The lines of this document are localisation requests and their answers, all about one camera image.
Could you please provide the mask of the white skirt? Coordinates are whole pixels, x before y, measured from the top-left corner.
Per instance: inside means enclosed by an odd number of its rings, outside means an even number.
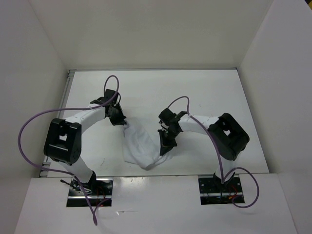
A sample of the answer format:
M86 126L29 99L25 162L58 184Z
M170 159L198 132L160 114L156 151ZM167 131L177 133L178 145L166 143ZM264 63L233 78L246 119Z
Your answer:
M171 153L160 155L160 142L149 135L137 118L126 118L123 125L123 159L148 171L173 158Z

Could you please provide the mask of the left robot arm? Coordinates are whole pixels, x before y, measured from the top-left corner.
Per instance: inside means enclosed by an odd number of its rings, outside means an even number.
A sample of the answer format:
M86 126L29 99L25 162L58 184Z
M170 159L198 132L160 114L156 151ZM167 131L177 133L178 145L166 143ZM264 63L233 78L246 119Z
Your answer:
M80 180L86 195L97 190L96 173L81 157L82 134L99 121L108 118L113 126L125 125L126 116L120 105L120 94L106 89L104 96L90 102L87 108L65 119L51 121L43 152Z

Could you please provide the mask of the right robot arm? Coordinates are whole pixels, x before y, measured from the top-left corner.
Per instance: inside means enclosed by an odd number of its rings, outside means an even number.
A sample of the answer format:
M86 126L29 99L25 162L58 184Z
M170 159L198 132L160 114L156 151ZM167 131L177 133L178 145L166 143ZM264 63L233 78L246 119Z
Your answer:
M236 159L250 141L249 135L228 113L219 117L190 115L186 111L176 114L169 108L159 114L161 129L160 155L163 156L177 146L176 137L182 132L207 135L215 147L219 168L215 172L214 187L226 191L234 175Z

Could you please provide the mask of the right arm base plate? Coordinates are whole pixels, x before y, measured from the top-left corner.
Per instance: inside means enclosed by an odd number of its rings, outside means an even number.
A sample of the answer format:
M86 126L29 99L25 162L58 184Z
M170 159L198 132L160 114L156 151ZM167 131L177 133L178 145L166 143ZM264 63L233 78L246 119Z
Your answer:
M240 177L235 175L225 185L217 185L217 178L213 175L199 176L198 186L201 205L245 203Z

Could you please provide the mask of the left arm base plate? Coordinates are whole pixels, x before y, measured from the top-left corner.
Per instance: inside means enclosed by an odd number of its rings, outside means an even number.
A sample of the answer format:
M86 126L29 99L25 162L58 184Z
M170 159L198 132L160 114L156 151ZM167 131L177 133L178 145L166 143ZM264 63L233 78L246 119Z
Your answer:
M72 181L61 182L70 186L66 207L88 207L88 203L85 199L84 193L78 183L72 179ZM85 188L88 195L88 199L92 207L99 205L100 207L111 207L112 205L112 192L113 192L113 178L112 177L99 177L97 179L99 188L96 188L93 192Z

